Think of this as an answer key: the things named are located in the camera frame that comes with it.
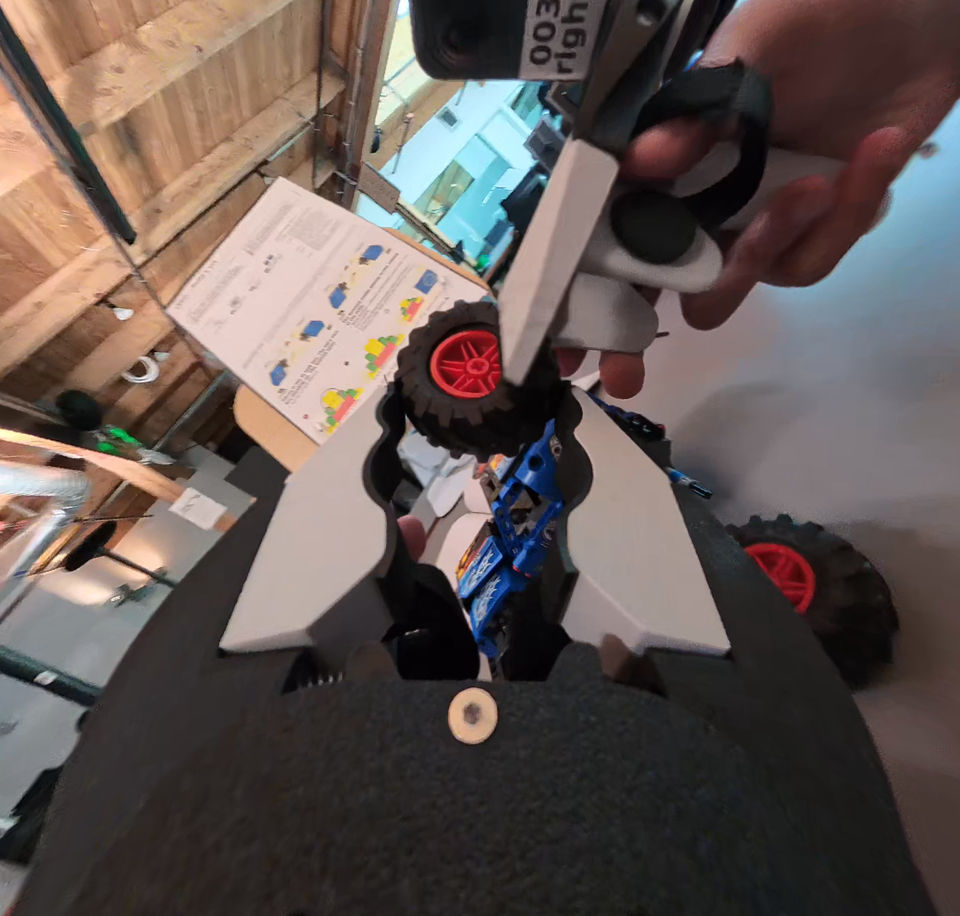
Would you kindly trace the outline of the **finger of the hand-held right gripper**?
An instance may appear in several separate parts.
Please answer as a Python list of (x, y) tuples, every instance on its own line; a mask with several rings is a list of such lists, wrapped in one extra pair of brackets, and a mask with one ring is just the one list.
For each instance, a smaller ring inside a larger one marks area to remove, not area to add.
[(502, 377), (522, 385), (570, 288), (604, 205), (618, 161), (589, 142), (570, 139), (498, 296)]

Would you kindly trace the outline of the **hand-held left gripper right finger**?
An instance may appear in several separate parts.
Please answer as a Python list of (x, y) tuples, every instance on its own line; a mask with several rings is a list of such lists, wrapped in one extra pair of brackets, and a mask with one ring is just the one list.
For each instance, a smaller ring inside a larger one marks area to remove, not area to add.
[(637, 658), (724, 660), (731, 642), (667, 475), (579, 388), (565, 388), (555, 434), (551, 622)]

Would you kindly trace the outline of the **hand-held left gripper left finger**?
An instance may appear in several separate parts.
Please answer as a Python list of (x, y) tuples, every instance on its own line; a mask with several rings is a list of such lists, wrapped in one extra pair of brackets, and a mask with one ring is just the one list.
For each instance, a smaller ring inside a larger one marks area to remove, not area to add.
[(289, 476), (223, 654), (303, 650), (332, 675), (361, 646), (421, 630), (416, 565), (393, 506), (406, 422), (397, 386), (380, 386)]

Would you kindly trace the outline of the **black toy wheel red rim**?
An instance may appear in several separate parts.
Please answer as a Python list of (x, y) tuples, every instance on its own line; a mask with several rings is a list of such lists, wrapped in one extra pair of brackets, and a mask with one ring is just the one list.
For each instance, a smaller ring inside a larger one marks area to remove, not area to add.
[(755, 514), (726, 531), (805, 619), (853, 691), (893, 663), (900, 622), (891, 588), (849, 541), (789, 514)]
[(542, 346), (519, 384), (501, 367), (499, 317), (491, 301), (457, 301), (414, 329), (398, 353), (394, 383), (408, 421), (453, 457), (515, 457), (540, 440), (563, 385)]

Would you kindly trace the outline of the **person's right hand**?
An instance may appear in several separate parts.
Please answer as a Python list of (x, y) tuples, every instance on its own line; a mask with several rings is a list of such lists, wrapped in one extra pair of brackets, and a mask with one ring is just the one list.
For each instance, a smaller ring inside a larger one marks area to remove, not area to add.
[(691, 329), (726, 323), (758, 286), (814, 286), (878, 221), (894, 180), (959, 94), (959, 0), (748, 0), (700, 69), (733, 62), (774, 96), (775, 147), (845, 165), (799, 178), (737, 238), (714, 287), (679, 298)]

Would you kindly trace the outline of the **blue toy monster truck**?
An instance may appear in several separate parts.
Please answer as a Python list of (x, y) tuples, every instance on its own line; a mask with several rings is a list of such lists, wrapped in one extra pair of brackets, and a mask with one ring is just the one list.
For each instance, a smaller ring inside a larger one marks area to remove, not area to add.
[[(672, 465), (665, 428), (588, 394), (675, 487), (712, 493)], [(551, 544), (563, 502), (555, 422), (522, 455), (490, 461), (481, 477), (490, 516), (458, 567), (458, 596), (495, 679), (544, 680), (573, 640), (551, 622)]]

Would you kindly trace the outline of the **open instruction booklet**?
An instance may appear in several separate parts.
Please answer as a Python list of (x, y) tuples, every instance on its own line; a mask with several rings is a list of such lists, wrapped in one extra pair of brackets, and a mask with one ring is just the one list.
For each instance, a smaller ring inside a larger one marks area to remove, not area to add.
[(426, 548), (422, 562), (441, 570), (452, 588), (458, 568), (491, 515), (471, 455), (452, 457), (409, 430), (398, 445), (401, 463), (421, 485), (412, 515), (423, 525)]

